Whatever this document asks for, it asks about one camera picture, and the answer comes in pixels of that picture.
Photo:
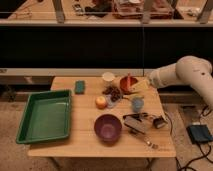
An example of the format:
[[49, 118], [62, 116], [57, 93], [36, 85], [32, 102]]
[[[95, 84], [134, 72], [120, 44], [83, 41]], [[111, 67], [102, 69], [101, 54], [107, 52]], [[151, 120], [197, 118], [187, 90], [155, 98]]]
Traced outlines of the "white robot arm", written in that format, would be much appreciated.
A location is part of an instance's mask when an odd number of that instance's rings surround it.
[[184, 56], [176, 63], [152, 70], [148, 83], [155, 88], [188, 85], [194, 89], [213, 110], [213, 66], [203, 58]]

